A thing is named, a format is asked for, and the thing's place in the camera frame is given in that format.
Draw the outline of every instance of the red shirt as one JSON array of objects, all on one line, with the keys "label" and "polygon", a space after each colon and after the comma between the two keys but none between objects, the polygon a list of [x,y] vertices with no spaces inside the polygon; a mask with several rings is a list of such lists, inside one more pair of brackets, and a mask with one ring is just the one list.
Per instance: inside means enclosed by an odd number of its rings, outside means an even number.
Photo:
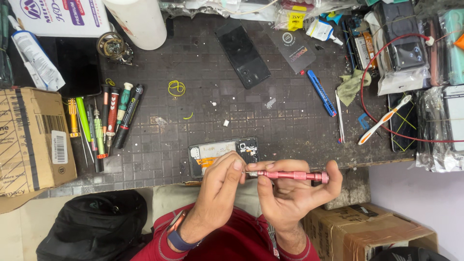
[{"label": "red shirt", "polygon": [[[203,242],[190,251],[177,253],[167,242],[166,230],[171,221],[190,204],[158,218],[153,225],[153,240],[131,261],[189,261],[189,260],[278,260],[273,254],[272,242],[264,216],[256,218],[234,208],[231,218],[221,228],[210,233]],[[277,245],[281,261],[320,261],[317,252],[306,237],[306,248],[300,254],[289,254]]]}]

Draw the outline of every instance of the white cable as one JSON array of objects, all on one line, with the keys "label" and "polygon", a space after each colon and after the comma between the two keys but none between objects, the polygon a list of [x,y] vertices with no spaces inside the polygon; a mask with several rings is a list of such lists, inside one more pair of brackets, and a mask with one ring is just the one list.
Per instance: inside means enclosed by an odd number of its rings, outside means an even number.
[{"label": "white cable", "polygon": [[261,8],[256,9],[256,10],[253,10],[253,11],[248,11],[248,12],[243,12],[243,13],[234,12],[234,11],[231,11],[231,10],[225,8],[224,6],[222,6],[222,7],[224,8],[224,10],[226,10],[226,11],[228,11],[229,13],[232,13],[232,14],[247,14],[247,13],[254,13],[254,12],[257,12],[257,11],[261,11],[261,10],[263,10],[263,9],[265,9],[265,8],[267,8],[267,7],[269,7],[269,6],[271,6],[272,4],[274,4],[274,3],[277,2],[277,1],[279,1],[279,0],[273,0],[271,3],[267,4],[266,6],[263,6],[263,7],[261,7]]}]

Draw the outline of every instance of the cardboard box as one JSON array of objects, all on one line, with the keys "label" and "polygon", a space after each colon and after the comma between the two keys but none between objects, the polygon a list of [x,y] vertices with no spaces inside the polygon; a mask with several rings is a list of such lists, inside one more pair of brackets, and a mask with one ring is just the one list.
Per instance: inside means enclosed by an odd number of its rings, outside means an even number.
[{"label": "cardboard box", "polygon": [[100,37],[111,31],[102,0],[9,0],[18,23],[38,36]]},{"label": "cardboard box", "polygon": [[438,252],[435,232],[369,203],[314,209],[303,226],[321,261],[368,261],[373,248],[405,241]]},{"label": "cardboard box", "polygon": [[61,95],[0,90],[0,214],[75,178]]}]

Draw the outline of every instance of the person's right hand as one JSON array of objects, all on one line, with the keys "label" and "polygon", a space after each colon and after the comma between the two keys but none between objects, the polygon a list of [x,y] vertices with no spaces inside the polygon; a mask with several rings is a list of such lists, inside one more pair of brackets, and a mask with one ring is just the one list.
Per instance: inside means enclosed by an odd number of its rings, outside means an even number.
[{"label": "person's right hand", "polygon": [[[248,164],[247,171],[304,171],[309,172],[304,160],[284,159]],[[258,177],[258,196],[264,217],[274,226],[276,232],[294,231],[299,221],[310,210],[338,197],[342,189],[342,174],[335,161],[327,162],[326,171],[329,183],[317,187],[311,186],[310,180],[288,178],[271,180],[266,176]]]}]

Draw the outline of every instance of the orange and white toothbrush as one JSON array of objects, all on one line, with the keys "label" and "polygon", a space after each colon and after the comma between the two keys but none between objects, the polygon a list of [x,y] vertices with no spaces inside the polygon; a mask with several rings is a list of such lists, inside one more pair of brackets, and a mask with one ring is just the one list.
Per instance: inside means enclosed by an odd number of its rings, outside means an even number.
[{"label": "orange and white toothbrush", "polygon": [[361,144],[364,144],[371,136],[372,134],[375,132],[375,130],[377,130],[382,124],[384,124],[387,120],[389,120],[393,114],[396,113],[396,111],[398,111],[403,105],[407,104],[409,101],[411,100],[411,95],[408,95],[406,97],[404,97],[401,101],[400,101],[400,104],[398,104],[398,106],[396,106],[393,110],[391,110],[389,113],[385,114],[382,119],[380,119],[380,121],[374,125],[374,127],[372,127],[370,130],[368,130],[362,137],[361,139],[359,140],[358,142],[358,145],[361,145]]}]

